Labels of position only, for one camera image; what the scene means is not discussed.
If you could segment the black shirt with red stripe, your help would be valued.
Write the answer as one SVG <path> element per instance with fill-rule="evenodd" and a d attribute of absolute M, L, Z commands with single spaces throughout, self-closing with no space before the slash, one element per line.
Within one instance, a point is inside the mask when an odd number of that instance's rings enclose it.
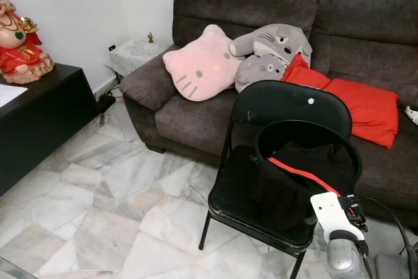
<path fill-rule="evenodd" d="M 361 177 L 362 165 L 346 145 L 311 148 L 288 142 L 266 159 L 252 147 L 233 148 L 221 203 L 233 216 L 262 229 L 283 231 L 313 224 L 310 198 L 333 191 L 349 195 Z"/>

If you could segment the red cushion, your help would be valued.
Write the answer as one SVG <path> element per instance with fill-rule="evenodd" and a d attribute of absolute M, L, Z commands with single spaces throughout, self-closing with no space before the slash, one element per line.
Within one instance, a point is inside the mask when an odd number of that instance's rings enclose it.
<path fill-rule="evenodd" d="M 392 148 L 399 129 L 397 94 L 364 83 L 327 78 L 322 73 L 311 70 L 300 53 L 295 54 L 281 79 L 334 94 L 350 111 L 352 135 L 388 150 Z"/>

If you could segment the small white patterned cloth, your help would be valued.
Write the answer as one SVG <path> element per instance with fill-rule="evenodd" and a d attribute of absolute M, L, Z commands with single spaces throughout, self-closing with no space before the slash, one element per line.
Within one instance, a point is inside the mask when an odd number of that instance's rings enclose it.
<path fill-rule="evenodd" d="M 405 115 L 409 118 L 412 123 L 415 125 L 418 125 L 418 111 L 410 108 L 410 106 L 407 106 L 404 110 Z"/>

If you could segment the black folding chair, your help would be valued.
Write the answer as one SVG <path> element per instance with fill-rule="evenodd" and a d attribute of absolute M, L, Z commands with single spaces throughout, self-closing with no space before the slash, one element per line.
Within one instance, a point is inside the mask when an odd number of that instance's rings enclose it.
<path fill-rule="evenodd" d="M 316 219 L 313 224 L 272 231 L 233 216 L 221 203 L 222 192 L 226 191 L 225 177 L 232 174 L 228 169 L 231 153 L 233 148 L 248 146 L 255 150 L 259 159 L 266 159 L 289 142 L 305 148 L 343 144 L 362 164 L 358 151 L 349 141 L 351 126 L 346 104 L 328 91 L 274 80 L 249 85 L 239 93 L 233 105 L 221 165 L 207 198 L 207 220 L 217 220 L 293 256 L 295 267 L 289 279 L 296 279 L 306 250 L 313 241 Z"/>

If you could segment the dark brown fabric sofa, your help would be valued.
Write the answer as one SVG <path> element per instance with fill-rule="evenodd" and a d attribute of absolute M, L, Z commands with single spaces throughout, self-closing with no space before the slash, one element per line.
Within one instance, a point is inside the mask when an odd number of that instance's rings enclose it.
<path fill-rule="evenodd" d="M 418 126 L 405 115 L 416 108 L 417 39 L 407 33 L 418 0 L 173 0 L 177 50 L 215 24 L 237 38 L 268 24 L 295 25 L 312 46 L 310 67 L 327 78 L 363 83 L 397 94 L 399 127 L 391 148 L 353 136 L 363 161 L 357 195 L 364 212 L 379 220 L 396 214 L 418 230 Z M 156 152 L 218 165 L 234 100 L 233 89 L 189 101 L 154 57 L 121 83 L 123 102 L 138 136 Z"/>

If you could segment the grey Totoro plush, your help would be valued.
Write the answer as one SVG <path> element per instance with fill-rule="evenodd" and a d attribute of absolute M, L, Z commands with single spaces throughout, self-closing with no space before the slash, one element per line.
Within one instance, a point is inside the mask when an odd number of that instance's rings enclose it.
<path fill-rule="evenodd" d="M 238 93 L 251 83 L 280 81 L 295 57 L 311 62 L 312 46 L 298 26 L 270 24 L 233 40 L 228 51 L 242 63 L 234 81 Z"/>

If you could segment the pink Hello Kitty pillow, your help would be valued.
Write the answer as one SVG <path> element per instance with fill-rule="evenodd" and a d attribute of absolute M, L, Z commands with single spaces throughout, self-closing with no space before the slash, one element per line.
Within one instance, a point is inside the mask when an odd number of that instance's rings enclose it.
<path fill-rule="evenodd" d="M 225 32 L 211 24 L 197 40 L 163 54 L 165 70 L 185 99 L 202 102 L 233 87 L 243 57 L 229 52 L 230 43 Z"/>

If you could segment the side table with lace cloth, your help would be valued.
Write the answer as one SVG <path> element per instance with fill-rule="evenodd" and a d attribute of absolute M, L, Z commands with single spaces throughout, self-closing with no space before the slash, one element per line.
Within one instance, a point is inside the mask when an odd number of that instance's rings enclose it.
<path fill-rule="evenodd" d="M 110 50 L 104 64 L 116 73 L 117 83 L 120 84 L 125 76 L 163 53 L 171 45 L 170 41 L 154 40 L 150 42 L 147 39 L 135 38 Z"/>

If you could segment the black television console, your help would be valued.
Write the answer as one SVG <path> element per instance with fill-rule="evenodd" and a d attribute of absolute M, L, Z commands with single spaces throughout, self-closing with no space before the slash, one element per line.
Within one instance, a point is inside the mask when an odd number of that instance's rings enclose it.
<path fill-rule="evenodd" d="M 0 107 L 0 196 L 99 115 L 80 67 L 57 64 Z"/>

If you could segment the white paper sheet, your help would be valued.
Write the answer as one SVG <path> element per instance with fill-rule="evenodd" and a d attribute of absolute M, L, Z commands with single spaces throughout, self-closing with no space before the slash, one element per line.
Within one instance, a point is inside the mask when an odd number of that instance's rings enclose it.
<path fill-rule="evenodd" d="M 25 91 L 27 91 L 25 87 L 15 87 L 0 83 L 0 108 L 11 103 L 13 99 L 21 96 Z"/>

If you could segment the red laughing Buddha statue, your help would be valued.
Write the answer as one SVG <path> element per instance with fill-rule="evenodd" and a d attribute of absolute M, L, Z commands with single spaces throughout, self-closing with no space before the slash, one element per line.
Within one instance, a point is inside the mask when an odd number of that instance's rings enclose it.
<path fill-rule="evenodd" d="M 8 83 L 39 81 L 54 69 L 54 61 L 39 48 L 38 25 L 15 10 L 10 0 L 0 0 L 0 75 Z"/>

